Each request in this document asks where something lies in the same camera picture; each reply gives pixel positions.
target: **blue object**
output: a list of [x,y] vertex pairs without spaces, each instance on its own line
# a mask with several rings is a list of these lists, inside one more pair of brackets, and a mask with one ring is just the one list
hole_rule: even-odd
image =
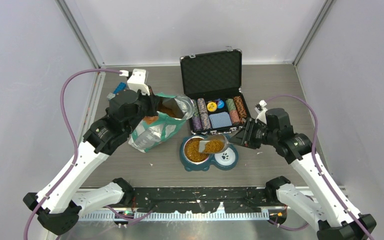
[[204,161],[192,162],[188,160],[185,155],[184,147],[185,144],[193,138],[204,139],[204,137],[201,135],[187,136],[183,139],[183,143],[180,146],[180,161],[186,171],[208,171],[211,165],[214,165],[220,170],[227,171],[233,169],[238,163],[238,151],[233,145],[230,145],[227,150],[222,153],[210,154]]
[[216,114],[211,114],[209,116],[209,120],[211,121],[211,126],[213,129],[232,126],[231,117],[229,113],[226,111],[216,113]]
[[126,88],[126,84],[124,82],[120,82],[120,84],[115,88],[115,90],[112,92],[113,94],[117,94],[120,91],[123,91]]
[[222,109],[225,106],[225,102],[223,100],[218,100],[217,108]]

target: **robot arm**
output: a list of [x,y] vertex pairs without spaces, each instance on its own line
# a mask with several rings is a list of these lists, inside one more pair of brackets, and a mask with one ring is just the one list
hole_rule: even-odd
[[[349,201],[323,166],[319,154],[315,153],[315,159],[321,167],[319,172],[312,157],[312,142],[305,134],[294,132],[288,113],[282,108],[267,110],[265,106],[266,103],[261,101],[256,106],[257,119],[249,118],[229,142],[251,149],[258,149],[261,144],[273,146],[277,154],[284,157],[304,179],[318,203],[304,196],[284,176],[266,183],[267,197],[294,209],[317,231],[319,239],[365,239],[367,236],[348,212],[359,216],[358,220],[370,233],[376,226],[373,217],[370,214],[362,215]],[[322,179],[322,175],[327,177],[331,186]],[[333,191],[346,203],[347,209],[342,207]]]
[[102,206],[128,204],[133,198],[133,188],[122,178],[88,193],[76,194],[89,175],[127,141],[144,117],[158,115],[160,98],[146,85],[146,71],[121,71],[120,76],[128,77],[130,89],[119,92],[109,100],[106,115],[92,123],[78,146],[78,159],[69,174],[46,196],[72,165],[74,156],[45,188],[38,193],[29,192],[23,199],[27,207],[33,210],[39,200],[47,198],[36,214],[42,226],[56,235],[66,233],[79,218]]

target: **gray wall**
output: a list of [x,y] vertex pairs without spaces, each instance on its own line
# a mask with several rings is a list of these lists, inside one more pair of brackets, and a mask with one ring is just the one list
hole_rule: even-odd
[[[60,111],[63,82],[91,68],[56,3],[0,0],[0,240],[22,239],[30,211],[22,199],[42,189],[73,155]],[[94,76],[66,91],[80,132]],[[34,219],[30,239],[40,239]]]
[[291,63],[324,0],[66,0],[108,65],[179,64],[243,51],[244,63]]
[[384,0],[337,1],[298,73],[329,169],[384,239]]

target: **paw print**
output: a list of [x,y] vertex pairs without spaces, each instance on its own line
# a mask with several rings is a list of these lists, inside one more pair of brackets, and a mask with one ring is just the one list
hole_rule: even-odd
[[228,160],[228,159],[229,159],[229,155],[228,155],[228,153],[227,153],[227,152],[224,152],[223,155],[221,155],[221,158],[222,158],[223,160]]

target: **open bag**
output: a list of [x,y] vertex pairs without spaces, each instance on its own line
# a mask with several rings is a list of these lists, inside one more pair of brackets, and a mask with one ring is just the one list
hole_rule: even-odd
[[128,141],[129,145],[143,153],[173,137],[194,114],[194,106],[189,97],[164,93],[156,95],[161,97],[157,109],[158,119],[149,124],[142,120]]

